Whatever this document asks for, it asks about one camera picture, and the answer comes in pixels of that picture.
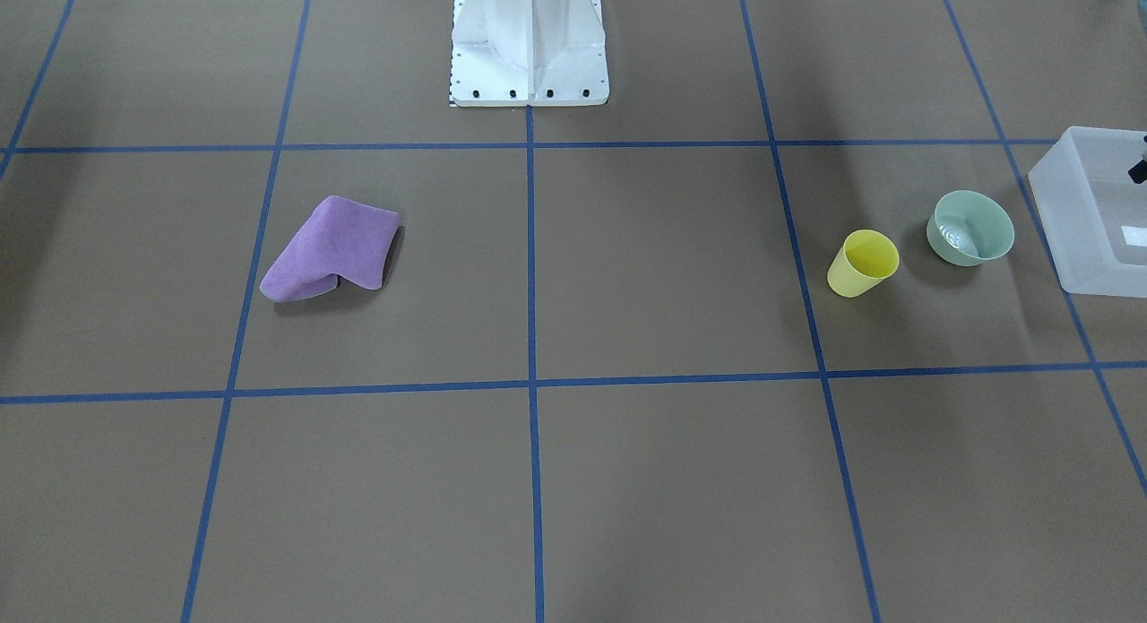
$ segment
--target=yellow plastic cup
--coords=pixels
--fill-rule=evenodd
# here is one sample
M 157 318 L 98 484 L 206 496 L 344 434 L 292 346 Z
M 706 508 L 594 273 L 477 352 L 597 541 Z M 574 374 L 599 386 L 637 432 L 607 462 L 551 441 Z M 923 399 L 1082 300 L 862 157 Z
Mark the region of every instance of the yellow plastic cup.
M 857 297 L 895 274 L 899 266 L 900 251 L 888 235 L 872 229 L 851 232 L 828 267 L 828 287 L 843 297 Z

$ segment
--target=gray surface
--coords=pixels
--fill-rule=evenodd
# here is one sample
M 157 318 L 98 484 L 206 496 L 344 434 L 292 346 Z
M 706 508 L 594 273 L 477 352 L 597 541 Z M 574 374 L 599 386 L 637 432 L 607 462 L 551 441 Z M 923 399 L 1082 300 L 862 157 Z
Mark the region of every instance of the gray surface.
M 602 1 L 612 99 L 537 141 L 757 145 L 419 146 L 528 115 L 447 108 L 451 0 L 312 0 L 286 141 L 406 146 L 274 154 L 304 0 L 75 1 L 0 179 L 0 622 L 1147 617 L 1141 478 L 944 0 L 747 0 L 783 178 L 739 0 Z M 64 3 L 0 0 L 0 145 Z M 1008 138 L 1147 129 L 1133 0 L 951 3 Z M 928 250 L 958 187 L 1004 260 Z M 331 194 L 400 211 L 382 291 L 247 304 Z M 843 301 L 857 227 L 903 264 Z M 1141 461 L 1147 303 L 1070 303 Z
M 218 402 L 0 410 L 0 620 L 171 621 Z
M 1147 511 L 1089 371 L 833 384 L 888 621 L 1142 621 Z
M 524 391 L 233 410 L 196 621 L 532 621 Z

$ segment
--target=black object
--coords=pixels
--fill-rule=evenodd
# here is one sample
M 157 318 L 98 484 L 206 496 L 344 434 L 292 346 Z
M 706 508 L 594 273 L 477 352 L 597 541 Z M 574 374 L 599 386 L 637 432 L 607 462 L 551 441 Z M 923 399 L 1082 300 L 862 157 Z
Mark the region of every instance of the black object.
M 1147 162 L 1140 158 L 1138 164 L 1128 170 L 1128 174 L 1131 174 L 1131 181 L 1134 181 L 1137 185 L 1147 182 Z

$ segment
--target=purple cloth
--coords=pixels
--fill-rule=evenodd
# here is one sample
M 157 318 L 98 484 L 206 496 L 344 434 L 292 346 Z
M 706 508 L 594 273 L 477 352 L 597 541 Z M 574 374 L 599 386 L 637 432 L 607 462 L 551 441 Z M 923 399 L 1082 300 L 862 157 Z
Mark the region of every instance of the purple cloth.
M 271 268 L 259 291 L 275 303 L 303 301 L 337 287 L 340 277 L 366 289 L 382 288 L 382 268 L 398 231 L 398 213 L 323 198 Z

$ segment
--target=white box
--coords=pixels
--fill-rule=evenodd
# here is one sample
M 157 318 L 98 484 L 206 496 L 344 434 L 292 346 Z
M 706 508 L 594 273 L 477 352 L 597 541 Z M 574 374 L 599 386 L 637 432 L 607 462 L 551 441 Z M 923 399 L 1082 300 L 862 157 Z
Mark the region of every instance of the white box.
M 1147 182 L 1128 174 L 1144 137 L 1071 127 L 1028 174 L 1066 291 L 1147 297 Z

